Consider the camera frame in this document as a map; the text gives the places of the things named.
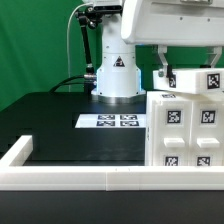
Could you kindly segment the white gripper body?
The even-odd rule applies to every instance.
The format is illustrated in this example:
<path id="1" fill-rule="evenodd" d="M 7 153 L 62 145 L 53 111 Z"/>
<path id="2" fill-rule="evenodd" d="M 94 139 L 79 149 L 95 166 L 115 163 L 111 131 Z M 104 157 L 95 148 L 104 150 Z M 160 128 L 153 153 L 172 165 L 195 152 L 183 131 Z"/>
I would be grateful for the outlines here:
<path id="1" fill-rule="evenodd" d="M 121 36 L 130 44 L 224 46 L 224 0 L 126 0 Z"/>

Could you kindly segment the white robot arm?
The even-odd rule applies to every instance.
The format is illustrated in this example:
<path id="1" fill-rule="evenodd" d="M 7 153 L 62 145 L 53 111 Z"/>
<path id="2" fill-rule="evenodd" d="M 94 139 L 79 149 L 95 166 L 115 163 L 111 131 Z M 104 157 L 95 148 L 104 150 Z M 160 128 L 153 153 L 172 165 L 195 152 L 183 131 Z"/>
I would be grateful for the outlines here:
<path id="1" fill-rule="evenodd" d="M 224 68 L 216 66 L 224 48 L 224 0 L 83 0 L 87 24 L 102 26 L 102 64 L 92 95 L 99 101 L 130 102 L 145 95 L 135 47 L 154 45 L 161 68 L 154 87 L 199 94 L 224 90 Z M 174 69 L 168 47 L 208 47 L 203 68 Z"/>

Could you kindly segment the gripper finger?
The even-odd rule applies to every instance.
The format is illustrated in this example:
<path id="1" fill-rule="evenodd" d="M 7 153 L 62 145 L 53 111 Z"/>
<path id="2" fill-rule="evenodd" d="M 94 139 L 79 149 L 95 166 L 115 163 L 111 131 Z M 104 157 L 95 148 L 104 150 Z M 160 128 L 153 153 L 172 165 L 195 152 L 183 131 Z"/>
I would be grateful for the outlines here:
<path id="1" fill-rule="evenodd" d="M 204 68 L 214 68 L 222 56 L 222 47 L 213 46 L 207 48 L 207 59 L 203 64 Z"/>
<path id="2" fill-rule="evenodd" d="M 158 74 L 160 77 L 166 77 L 168 79 L 171 79 L 174 77 L 172 66 L 168 64 L 168 61 L 165 57 L 165 54 L 167 53 L 167 47 L 164 45 L 158 45 L 157 46 L 157 55 L 158 59 L 160 61 L 161 67 L 158 70 Z"/>

